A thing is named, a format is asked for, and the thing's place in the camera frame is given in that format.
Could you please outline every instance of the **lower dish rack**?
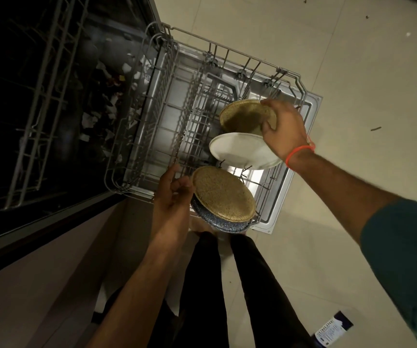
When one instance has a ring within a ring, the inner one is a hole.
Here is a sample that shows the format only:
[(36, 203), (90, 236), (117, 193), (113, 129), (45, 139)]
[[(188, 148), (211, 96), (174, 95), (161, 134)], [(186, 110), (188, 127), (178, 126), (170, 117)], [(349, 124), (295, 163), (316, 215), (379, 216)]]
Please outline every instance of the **lower dish rack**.
[[(146, 33), (153, 29), (155, 24), (150, 24)], [(210, 154), (208, 145), (223, 133), (219, 113), (240, 99), (288, 100), (306, 121), (312, 105), (305, 100), (308, 93), (300, 75), (182, 29), (167, 24), (163, 29), (142, 41), (132, 69), (134, 81), (125, 94), (124, 103), (129, 105), (122, 105), (118, 117), (106, 186), (150, 201), (170, 164), (180, 164), (177, 177), (191, 175), (200, 166), (219, 166), (238, 176), (254, 195), (257, 209), (252, 226), (267, 225), (273, 216), (275, 222), (277, 214), (272, 210), (285, 194), (285, 165), (268, 170), (226, 166)], [(172, 32), (189, 36), (188, 44), (176, 41)]]

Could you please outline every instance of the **forearm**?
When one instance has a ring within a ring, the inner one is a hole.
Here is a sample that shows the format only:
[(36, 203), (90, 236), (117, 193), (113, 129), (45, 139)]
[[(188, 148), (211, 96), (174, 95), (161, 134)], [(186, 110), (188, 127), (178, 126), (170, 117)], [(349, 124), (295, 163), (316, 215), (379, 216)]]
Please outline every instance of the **forearm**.
[(179, 248), (163, 237), (152, 240), (88, 348), (147, 346)]
[(290, 162), (333, 215), (360, 244), (360, 234), (376, 211), (400, 197), (362, 181), (319, 155), (303, 150)]

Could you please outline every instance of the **person's left hand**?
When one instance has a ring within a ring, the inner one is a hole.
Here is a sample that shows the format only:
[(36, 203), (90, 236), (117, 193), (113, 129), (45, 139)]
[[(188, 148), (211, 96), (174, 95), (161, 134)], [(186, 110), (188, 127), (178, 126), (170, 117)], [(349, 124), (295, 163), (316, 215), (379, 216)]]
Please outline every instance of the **person's left hand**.
[(169, 244), (182, 245), (189, 230), (189, 206), (194, 186), (188, 176), (173, 181), (179, 165), (172, 165), (161, 177), (154, 195), (150, 239), (161, 235)]

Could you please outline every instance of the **trousers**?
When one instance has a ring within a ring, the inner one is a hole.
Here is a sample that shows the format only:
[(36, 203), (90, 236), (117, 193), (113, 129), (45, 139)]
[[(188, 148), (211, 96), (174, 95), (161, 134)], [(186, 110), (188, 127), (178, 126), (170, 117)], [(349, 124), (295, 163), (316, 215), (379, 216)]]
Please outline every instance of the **trousers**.
[[(314, 347), (253, 240), (231, 237), (256, 347)], [(172, 347), (228, 347), (217, 238), (204, 232), (186, 269)]]

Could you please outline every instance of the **dark blue plate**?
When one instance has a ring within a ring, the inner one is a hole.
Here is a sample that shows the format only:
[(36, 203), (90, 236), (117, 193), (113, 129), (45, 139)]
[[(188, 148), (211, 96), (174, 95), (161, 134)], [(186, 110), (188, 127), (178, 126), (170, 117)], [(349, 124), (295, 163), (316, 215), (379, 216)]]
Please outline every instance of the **dark blue plate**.
[(252, 220), (245, 222), (231, 222), (223, 220), (222, 218), (212, 214), (204, 205), (202, 205), (202, 203), (195, 195), (192, 197), (191, 206), (202, 220), (219, 231), (228, 233), (240, 233), (247, 230), (252, 223)]

